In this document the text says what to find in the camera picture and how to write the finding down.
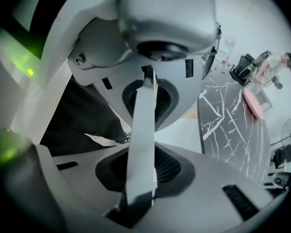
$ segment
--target black marble table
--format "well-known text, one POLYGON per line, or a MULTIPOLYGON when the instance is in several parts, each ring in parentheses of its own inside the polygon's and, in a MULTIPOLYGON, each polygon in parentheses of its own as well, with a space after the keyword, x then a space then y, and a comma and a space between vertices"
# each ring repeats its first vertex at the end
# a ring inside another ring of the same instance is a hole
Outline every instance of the black marble table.
POLYGON ((202 82, 198 117, 204 153, 264 184, 270 163, 268 131, 248 108, 243 87, 228 75, 210 73, 202 82))

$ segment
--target pink seat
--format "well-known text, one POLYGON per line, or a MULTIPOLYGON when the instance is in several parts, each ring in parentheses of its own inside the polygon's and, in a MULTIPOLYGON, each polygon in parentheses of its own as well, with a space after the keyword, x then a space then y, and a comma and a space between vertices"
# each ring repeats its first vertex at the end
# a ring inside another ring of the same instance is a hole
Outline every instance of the pink seat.
POLYGON ((264 114, 261 108, 259 101, 257 100, 256 96, 248 89, 245 88, 243 90, 243 96, 246 100, 248 107, 250 108, 252 114, 257 118, 264 120, 264 114))

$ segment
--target pink stool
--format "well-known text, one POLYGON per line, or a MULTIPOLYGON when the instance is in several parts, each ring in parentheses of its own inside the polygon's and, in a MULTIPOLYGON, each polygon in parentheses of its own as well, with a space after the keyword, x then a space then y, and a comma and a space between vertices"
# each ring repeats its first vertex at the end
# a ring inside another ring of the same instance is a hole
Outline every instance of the pink stool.
POLYGON ((256 96, 248 89, 245 88, 243 90, 243 96, 246 100, 248 107, 250 108, 252 114, 257 118, 264 120, 264 114, 261 108, 259 101, 257 100, 256 96))

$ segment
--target black slot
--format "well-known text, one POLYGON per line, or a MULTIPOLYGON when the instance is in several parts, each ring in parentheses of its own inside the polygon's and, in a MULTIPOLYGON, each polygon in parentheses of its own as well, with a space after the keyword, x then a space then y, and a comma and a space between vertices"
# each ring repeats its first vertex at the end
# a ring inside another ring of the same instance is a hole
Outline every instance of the black slot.
POLYGON ((105 87, 106 87, 107 90, 112 90, 112 86, 111 86, 110 81, 109 81, 108 78, 102 79, 102 82, 105 85, 105 87))
POLYGON ((259 210, 250 202, 250 200, 235 185, 227 185, 222 188, 229 200, 233 203, 238 213, 244 221, 248 220, 259 210))
POLYGON ((193 77, 193 60, 185 60, 185 73, 187 78, 193 77))
POLYGON ((79 165, 77 162, 70 161, 70 162, 67 162, 67 163, 58 164, 56 166, 57 166, 58 170, 64 170, 64 169, 68 169, 68 168, 71 168, 71 167, 74 167, 74 166, 77 166, 77 165, 79 165))

